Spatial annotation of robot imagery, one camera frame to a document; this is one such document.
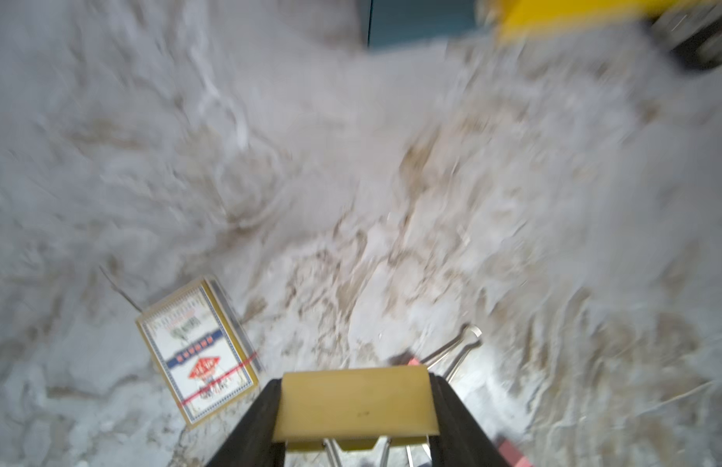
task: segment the red stripe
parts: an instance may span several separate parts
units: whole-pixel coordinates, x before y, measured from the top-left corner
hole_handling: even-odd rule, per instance
[[[243,369],[244,366],[249,365],[250,362],[252,362],[252,360],[254,360],[256,357],[257,357],[257,352],[254,352],[252,355],[250,355],[250,358],[244,360],[244,361],[243,361],[242,363],[240,363],[239,365],[236,365],[233,369],[230,369],[230,370],[226,371],[224,374],[222,374],[220,377],[218,377],[218,379],[214,379],[213,381],[209,382],[207,386],[201,388],[198,392],[196,392],[196,393],[193,394],[192,396],[184,399],[179,405],[180,405],[180,406],[186,406],[187,404],[189,404],[190,402],[192,402],[192,400],[193,400],[195,397],[198,397],[198,396],[201,395],[203,392],[207,391],[211,386],[214,386],[215,384],[218,384],[223,378],[226,378],[226,377],[228,377],[230,374],[233,374],[233,373],[235,373],[236,371],[239,371],[240,369]]]

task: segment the red diamond logo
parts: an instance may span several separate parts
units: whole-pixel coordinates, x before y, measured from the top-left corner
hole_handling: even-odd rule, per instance
[[[205,357],[197,361],[195,368],[190,372],[190,379],[204,379],[216,371],[220,357]]]

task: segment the red object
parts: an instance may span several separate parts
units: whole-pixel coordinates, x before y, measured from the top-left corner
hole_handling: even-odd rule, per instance
[[[235,371],[239,371],[240,369],[243,369],[244,366],[249,365],[250,362],[252,362],[252,360],[255,359],[255,357],[257,357],[257,352],[254,352],[252,355],[250,355],[250,358],[244,360],[244,361],[243,361],[242,363],[240,363],[239,365],[236,365],[234,368],[226,371],[226,372],[225,372],[224,374],[222,374],[218,379],[214,379],[213,381],[211,381],[211,382],[209,382],[208,384],[206,384],[206,386],[205,386],[204,388],[200,388],[200,390],[199,390],[198,392],[196,392],[196,393],[193,394],[192,396],[184,399],[184,400],[181,402],[181,404],[179,404],[179,405],[181,405],[181,406],[186,406],[186,405],[189,404],[195,397],[198,397],[198,396],[201,395],[203,392],[207,391],[211,386],[214,386],[214,385],[220,383],[220,381],[221,381],[222,379],[228,378],[228,377],[231,376],[231,374],[234,373]]]
[[[219,356],[205,357],[197,361],[195,368],[190,372],[190,379],[204,379],[211,376],[216,371],[216,365],[220,360]]]
[[[530,461],[510,441],[504,441],[498,446],[498,453],[512,467],[532,467]]]

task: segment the yellow block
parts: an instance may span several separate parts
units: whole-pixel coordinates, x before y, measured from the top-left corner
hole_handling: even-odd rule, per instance
[[[283,375],[274,442],[438,434],[424,366]]]
[[[374,449],[375,444],[378,442],[379,438],[341,439],[337,441],[338,446],[346,452],[370,451]],[[389,445],[393,448],[399,448],[401,446],[417,446],[426,443],[428,443],[426,436],[413,436],[412,438],[393,438]],[[285,446],[285,449],[291,452],[317,452],[324,450],[324,444],[321,441],[290,442]]]
[[[497,0],[499,34],[513,37],[528,32],[608,23],[624,18],[660,14],[670,7],[695,5],[695,0]]]

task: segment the dark green panel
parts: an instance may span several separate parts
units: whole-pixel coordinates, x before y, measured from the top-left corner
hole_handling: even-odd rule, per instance
[[[473,0],[361,0],[361,31],[370,48],[449,36],[476,27]]]

